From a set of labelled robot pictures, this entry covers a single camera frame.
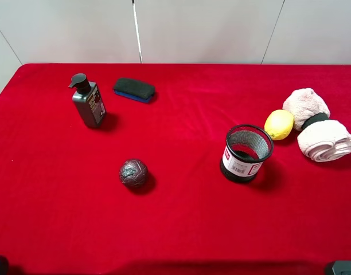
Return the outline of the black pump dispenser bottle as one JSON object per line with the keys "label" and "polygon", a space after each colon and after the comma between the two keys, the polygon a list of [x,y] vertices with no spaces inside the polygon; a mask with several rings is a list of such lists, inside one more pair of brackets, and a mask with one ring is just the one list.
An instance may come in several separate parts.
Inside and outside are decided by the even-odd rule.
{"label": "black pump dispenser bottle", "polygon": [[78,73],[72,76],[68,87],[75,90],[72,101],[84,124],[99,128],[107,112],[97,83],[89,81],[84,73]]}

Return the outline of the yellow lemon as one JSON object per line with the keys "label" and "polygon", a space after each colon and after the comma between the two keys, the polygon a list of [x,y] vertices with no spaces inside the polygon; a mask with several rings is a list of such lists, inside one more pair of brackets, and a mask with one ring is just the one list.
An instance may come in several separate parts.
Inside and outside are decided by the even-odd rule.
{"label": "yellow lemon", "polygon": [[273,111],[264,124],[264,130],[272,140],[283,140],[290,134],[294,125],[294,116],[283,109]]}

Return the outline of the dark maroon ball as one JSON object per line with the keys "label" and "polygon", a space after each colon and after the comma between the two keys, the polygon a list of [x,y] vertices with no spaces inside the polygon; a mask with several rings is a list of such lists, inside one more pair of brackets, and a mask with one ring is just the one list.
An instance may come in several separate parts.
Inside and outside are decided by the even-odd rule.
{"label": "dark maroon ball", "polygon": [[147,176],[147,166],[139,159],[125,161],[119,171],[120,182],[128,188],[143,186]]}

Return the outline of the black mesh pen holder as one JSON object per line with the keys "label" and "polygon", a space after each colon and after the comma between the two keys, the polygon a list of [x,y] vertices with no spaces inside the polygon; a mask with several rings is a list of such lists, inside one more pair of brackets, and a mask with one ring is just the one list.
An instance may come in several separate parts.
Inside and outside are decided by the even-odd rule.
{"label": "black mesh pen holder", "polygon": [[225,138],[221,172],[231,182],[248,183],[256,177],[273,149],[274,143],[265,130],[251,124],[234,126]]}

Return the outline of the pink towel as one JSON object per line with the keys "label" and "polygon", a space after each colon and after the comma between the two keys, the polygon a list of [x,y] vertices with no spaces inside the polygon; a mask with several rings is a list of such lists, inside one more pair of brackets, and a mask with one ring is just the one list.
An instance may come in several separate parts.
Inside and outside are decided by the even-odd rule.
{"label": "pink towel", "polygon": [[283,109],[293,115],[299,148],[311,160],[329,162],[351,153],[351,133],[330,118],[328,106],[313,89],[294,90]]}

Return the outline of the black blue whiteboard eraser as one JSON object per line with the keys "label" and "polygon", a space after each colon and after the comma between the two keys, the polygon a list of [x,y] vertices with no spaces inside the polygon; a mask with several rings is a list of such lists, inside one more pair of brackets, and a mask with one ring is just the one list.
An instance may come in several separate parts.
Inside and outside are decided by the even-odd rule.
{"label": "black blue whiteboard eraser", "polygon": [[143,81],[121,77],[113,86],[114,93],[141,103],[149,103],[155,95],[155,87]]}

